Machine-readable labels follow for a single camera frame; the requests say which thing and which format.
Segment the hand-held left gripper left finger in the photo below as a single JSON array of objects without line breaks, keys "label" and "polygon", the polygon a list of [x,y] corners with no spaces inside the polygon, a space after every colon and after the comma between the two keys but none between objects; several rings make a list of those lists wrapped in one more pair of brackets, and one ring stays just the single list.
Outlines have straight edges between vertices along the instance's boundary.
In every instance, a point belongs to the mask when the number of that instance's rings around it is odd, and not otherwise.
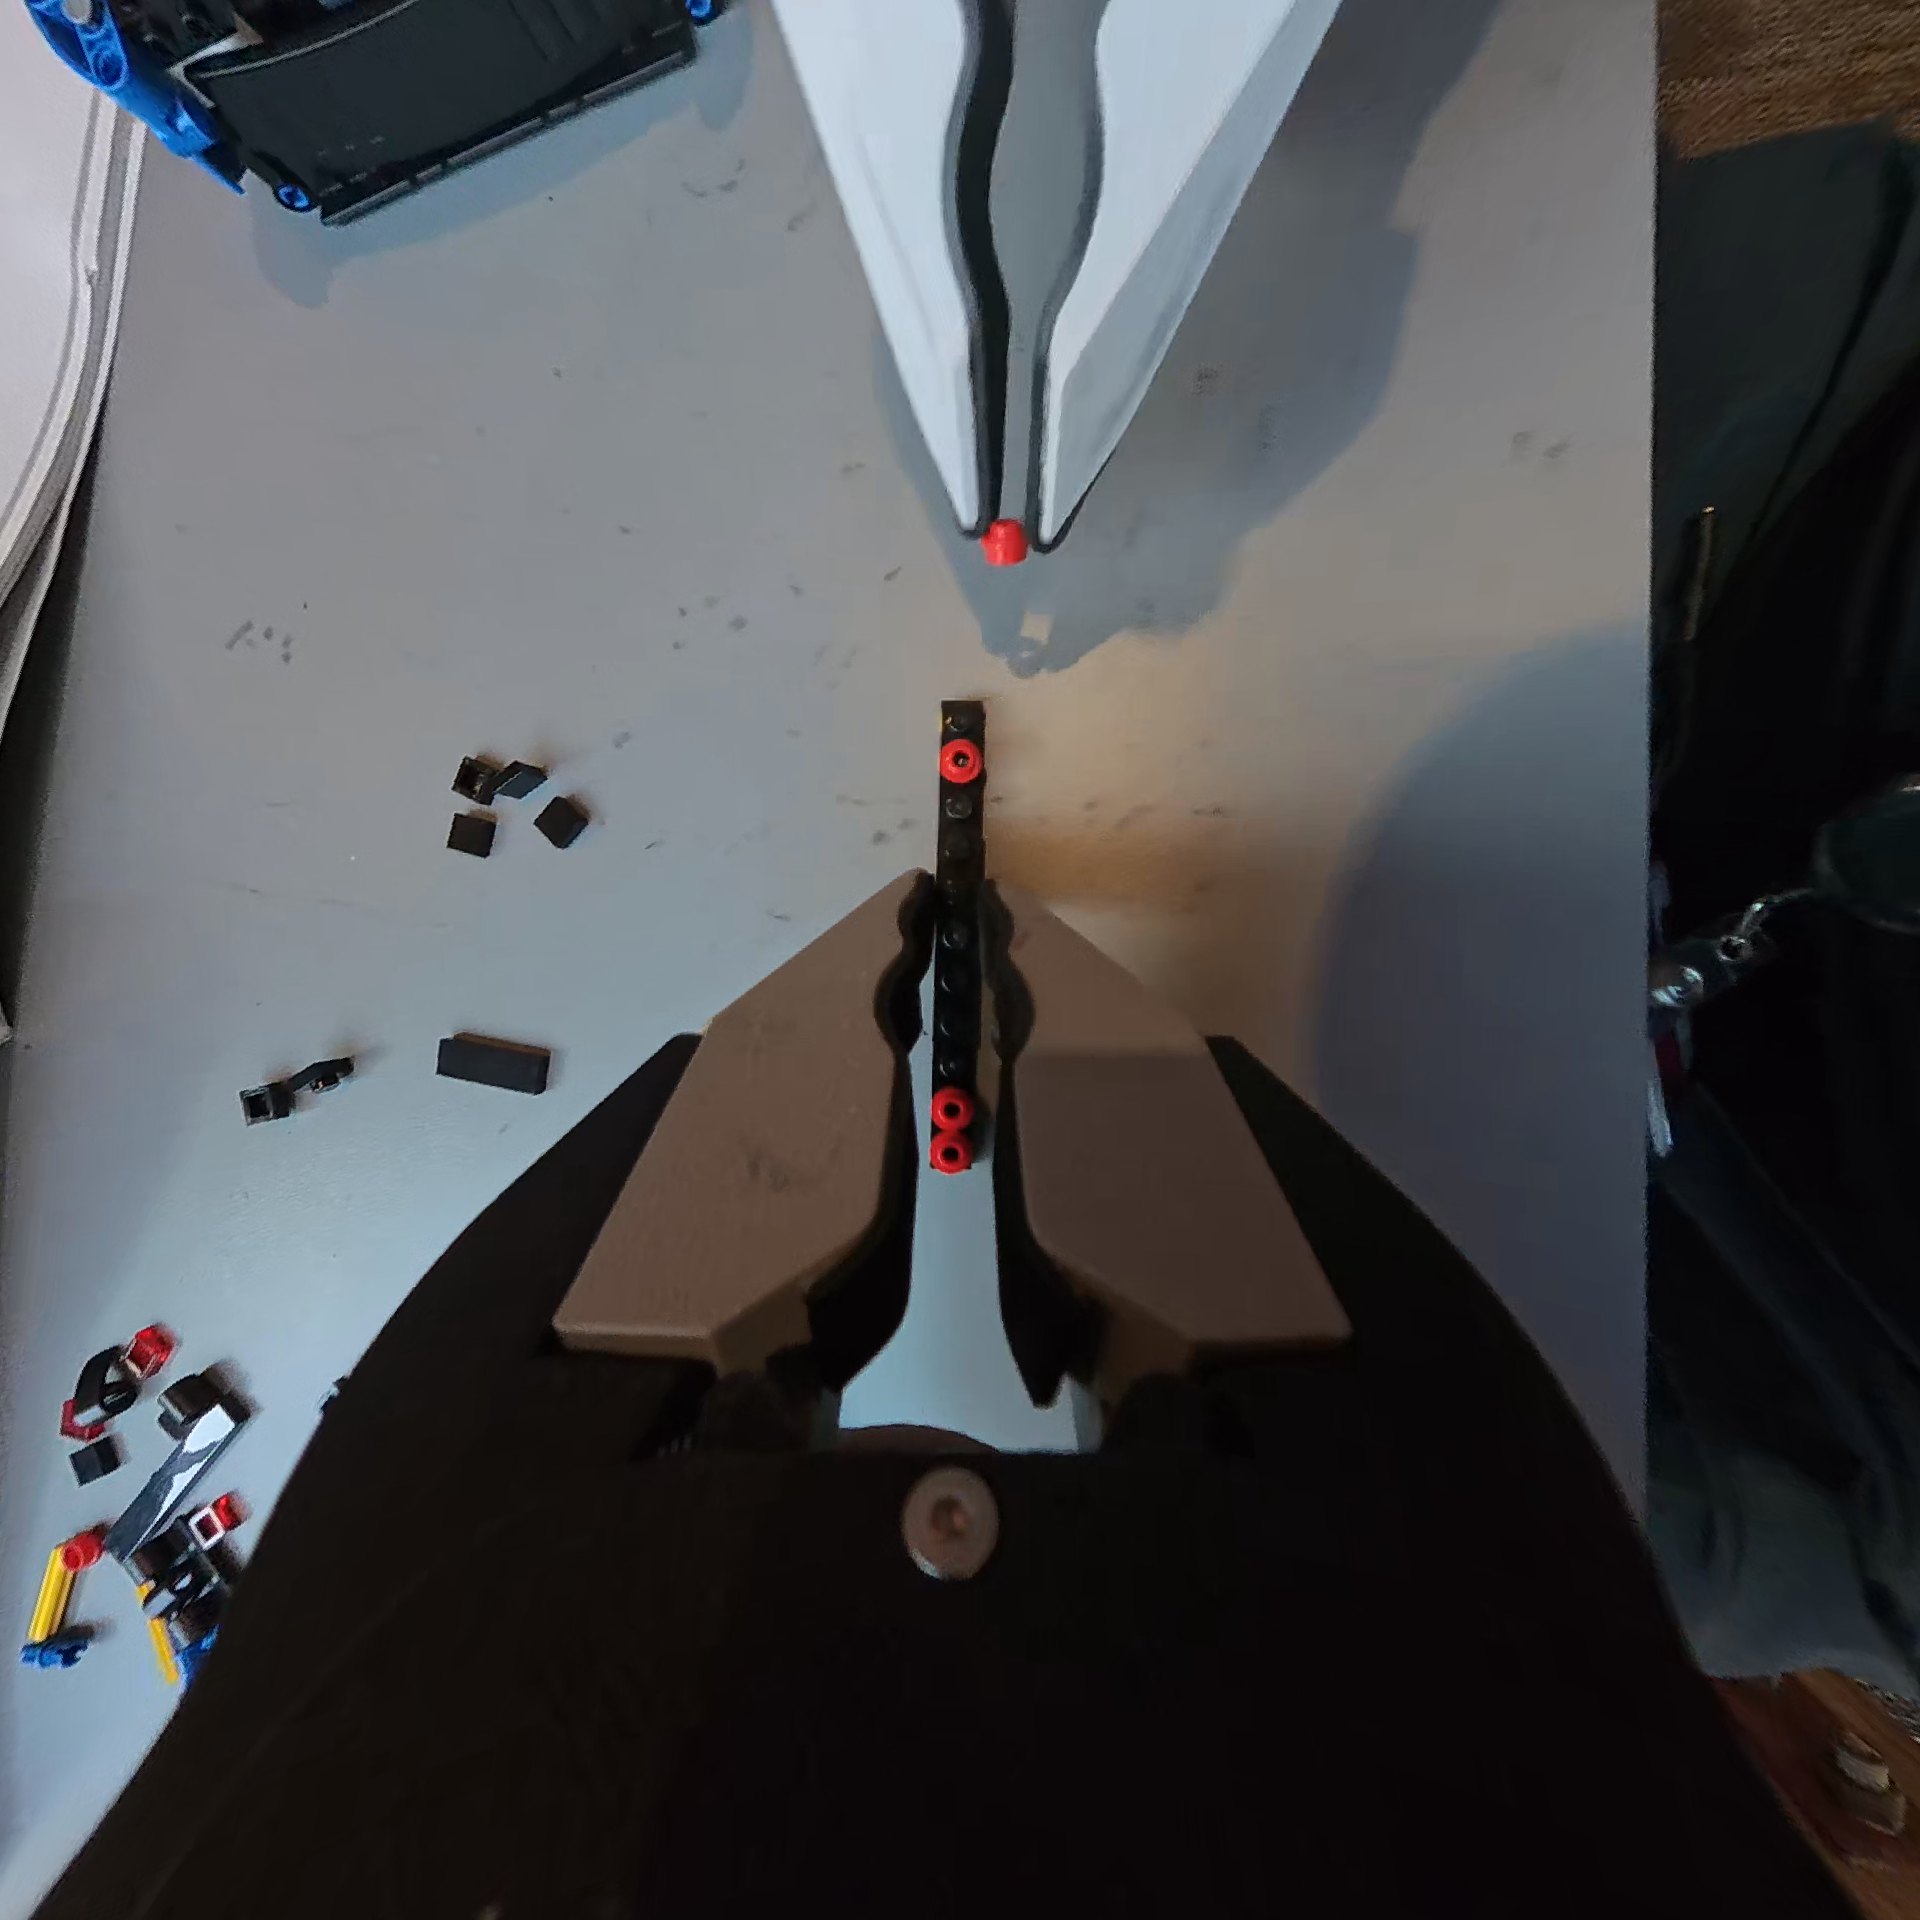
[{"label": "hand-held left gripper left finger", "polygon": [[845,1387],[892,1340],[934,898],[895,877],[708,1022],[554,1314],[564,1348],[720,1379],[803,1352]]}]

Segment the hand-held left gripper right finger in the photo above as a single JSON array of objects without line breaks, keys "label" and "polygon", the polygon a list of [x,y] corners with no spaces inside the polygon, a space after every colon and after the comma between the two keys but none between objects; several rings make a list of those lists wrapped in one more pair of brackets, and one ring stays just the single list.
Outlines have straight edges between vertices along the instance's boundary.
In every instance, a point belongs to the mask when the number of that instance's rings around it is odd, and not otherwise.
[{"label": "hand-held left gripper right finger", "polygon": [[1206,1037],[1036,895],[981,899],[1001,1319],[1026,1395],[1331,1352],[1353,1322]]}]

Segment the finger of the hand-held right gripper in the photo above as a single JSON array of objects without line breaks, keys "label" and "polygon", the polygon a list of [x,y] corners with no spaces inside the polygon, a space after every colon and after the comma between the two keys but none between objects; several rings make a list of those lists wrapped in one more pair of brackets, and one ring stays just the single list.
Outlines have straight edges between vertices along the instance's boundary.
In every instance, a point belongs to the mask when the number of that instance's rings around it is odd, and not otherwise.
[{"label": "finger of the hand-held right gripper", "polygon": [[1011,310],[992,229],[1013,11],[776,1],[877,317],[964,535],[997,522]]},{"label": "finger of the hand-held right gripper", "polygon": [[1035,543],[1066,538],[1114,456],[1338,7],[1102,6],[1081,204],[1035,334]]}]

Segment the long black plate brick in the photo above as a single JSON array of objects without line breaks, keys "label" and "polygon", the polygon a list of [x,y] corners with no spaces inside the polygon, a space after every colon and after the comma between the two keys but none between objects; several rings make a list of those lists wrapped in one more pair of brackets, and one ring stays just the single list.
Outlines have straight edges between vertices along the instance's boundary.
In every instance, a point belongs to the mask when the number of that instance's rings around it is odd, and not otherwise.
[{"label": "long black plate brick", "polygon": [[973,1151],[982,1122],[978,1057],[982,1044],[982,911],[988,812],[988,707],[981,700],[941,706],[939,753],[947,742],[981,742],[982,773],[966,785],[942,781],[934,848],[934,932],[930,987],[930,1093],[942,1085],[973,1092]]}]

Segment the grey desk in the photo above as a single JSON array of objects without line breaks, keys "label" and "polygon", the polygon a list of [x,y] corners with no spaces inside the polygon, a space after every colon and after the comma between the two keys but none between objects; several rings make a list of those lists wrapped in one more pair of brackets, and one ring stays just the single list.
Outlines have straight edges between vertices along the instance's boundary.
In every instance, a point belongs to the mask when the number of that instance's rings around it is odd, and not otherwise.
[{"label": "grey desk", "polygon": [[[991,704],[997,870],[1309,1092],[1641,1492],[1654,70],[1654,3],[1344,3],[1008,571],[769,7],[362,225],[157,156],[8,821],[7,1736],[117,1770],[167,1710],[133,1627],[16,1667],[49,1547],[114,1509],[46,1432],[81,1361],[149,1322],[235,1361],[274,1500],[492,1193],[924,854],[944,693]],[[465,756],[548,780],[473,805]],[[547,1047],[547,1092],[439,1076],[454,1033]]]}]

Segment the black rectangular tile brick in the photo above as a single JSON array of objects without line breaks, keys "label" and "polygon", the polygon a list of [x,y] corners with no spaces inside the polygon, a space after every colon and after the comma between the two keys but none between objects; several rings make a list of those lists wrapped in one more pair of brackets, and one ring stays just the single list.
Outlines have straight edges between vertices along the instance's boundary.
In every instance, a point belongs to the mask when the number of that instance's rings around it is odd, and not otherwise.
[{"label": "black rectangular tile brick", "polygon": [[552,1064],[554,1053],[548,1047],[468,1030],[443,1036],[436,1052],[439,1078],[523,1096],[548,1090]]}]

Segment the blue and black toy car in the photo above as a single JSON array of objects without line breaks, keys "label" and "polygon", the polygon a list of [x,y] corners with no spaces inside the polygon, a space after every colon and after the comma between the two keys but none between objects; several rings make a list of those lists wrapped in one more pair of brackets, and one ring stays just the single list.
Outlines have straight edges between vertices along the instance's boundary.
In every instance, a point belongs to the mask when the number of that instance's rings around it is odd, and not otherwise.
[{"label": "blue and black toy car", "polygon": [[720,1],[28,1],[171,154],[342,225],[687,66]]}]

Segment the black clip toy piece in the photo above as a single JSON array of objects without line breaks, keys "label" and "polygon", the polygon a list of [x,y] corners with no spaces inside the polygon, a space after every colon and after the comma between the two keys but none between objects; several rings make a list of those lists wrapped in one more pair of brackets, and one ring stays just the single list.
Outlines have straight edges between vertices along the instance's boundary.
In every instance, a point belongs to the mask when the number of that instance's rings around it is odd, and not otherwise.
[{"label": "black clip toy piece", "polygon": [[293,1073],[242,1088],[238,1103],[245,1124],[261,1126],[288,1120],[303,1108],[303,1102],[341,1090],[354,1073],[356,1059],[353,1055],[324,1057]]}]

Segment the pile of coloured toy bricks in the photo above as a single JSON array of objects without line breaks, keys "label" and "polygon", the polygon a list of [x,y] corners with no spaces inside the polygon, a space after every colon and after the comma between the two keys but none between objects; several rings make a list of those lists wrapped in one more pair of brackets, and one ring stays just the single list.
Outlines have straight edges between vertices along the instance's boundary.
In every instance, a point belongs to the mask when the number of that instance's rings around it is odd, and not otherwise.
[{"label": "pile of coloured toy bricks", "polygon": [[248,1425],[252,1403],[208,1369],[179,1369],[181,1335],[165,1322],[86,1355],[60,1403],[60,1440],[77,1488],[119,1473],[128,1451],[123,1423],[157,1417],[161,1458],[124,1508],[50,1547],[19,1648],[28,1670],[71,1670],[99,1637],[78,1614],[89,1572],[117,1568],[131,1581],[161,1679],[185,1692],[204,1670],[224,1627],[240,1559],[235,1535],[251,1506],[213,1492],[213,1473]]}]

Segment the person's black clothing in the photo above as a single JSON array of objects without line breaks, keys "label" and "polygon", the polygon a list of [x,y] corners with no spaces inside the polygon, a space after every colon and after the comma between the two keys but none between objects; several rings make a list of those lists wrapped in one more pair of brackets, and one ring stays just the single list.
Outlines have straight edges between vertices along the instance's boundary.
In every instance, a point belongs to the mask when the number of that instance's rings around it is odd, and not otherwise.
[{"label": "person's black clothing", "polygon": [[[1919,773],[1919,159],[1662,156],[1646,956]],[[1649,1532],[1704,1667],[1916,1699],[1919,938],[1832,907],[1649,1044]]]}]

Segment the wooden furniture piece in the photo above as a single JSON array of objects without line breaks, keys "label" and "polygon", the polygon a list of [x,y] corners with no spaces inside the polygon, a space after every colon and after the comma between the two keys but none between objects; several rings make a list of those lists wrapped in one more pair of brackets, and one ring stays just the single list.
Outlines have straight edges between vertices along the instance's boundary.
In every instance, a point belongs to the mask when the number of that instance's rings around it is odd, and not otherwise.
[{"label": "wooden furniture piece", "polygon": [[1747,1756],[1855,1912],[1914,1918],[1916,1702],[1832,1667],[1711,1684]]}]

